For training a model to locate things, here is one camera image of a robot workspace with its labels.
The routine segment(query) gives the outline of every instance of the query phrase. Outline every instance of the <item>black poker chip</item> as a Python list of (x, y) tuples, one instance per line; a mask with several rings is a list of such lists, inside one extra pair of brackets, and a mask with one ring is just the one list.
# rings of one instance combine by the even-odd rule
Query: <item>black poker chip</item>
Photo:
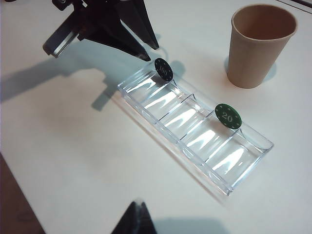
[(160, 77), (163, 78), (165, 81), (171, 81), (174, 77), (171, 67), (162, 58), (157, 58), (155, 60), (155, 68)]
[(232, 106), (224, 103), (218, 104), (214, 111), (224, 126), (238, 129), (242, 125), (242, 119), (240, 118), (239, 113)]

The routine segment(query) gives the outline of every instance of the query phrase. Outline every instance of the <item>brown paper cup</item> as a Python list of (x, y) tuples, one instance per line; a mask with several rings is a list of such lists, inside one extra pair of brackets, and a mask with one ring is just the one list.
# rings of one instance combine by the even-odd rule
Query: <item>brown paper cup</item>
[(261, 84), (296, 30), (295, 17), (276, 6), (257, 4), (236, 11), (232, 17), (230, 82), (246, 89)]

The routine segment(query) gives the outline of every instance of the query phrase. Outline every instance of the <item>white table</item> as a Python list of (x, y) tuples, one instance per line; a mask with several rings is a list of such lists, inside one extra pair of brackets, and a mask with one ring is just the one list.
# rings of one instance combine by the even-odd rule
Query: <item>white table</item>
[(233, 86), (224, 65), (234, 11), (256, 0), (146, 1), (162, 49), (183, 77), (275, 143), (224, 203), (191, 178), (118, 105), (116, 85), (144, 64), (74, 42), (58, 59), (41, 48), (70, 14), (50, 1), (2, 2), (1, 152), (48, 234), (108, 234), (145, 200), (160, 234), (312, 230), (312, 15), (273, 0), (298, 31), (259, 87)]

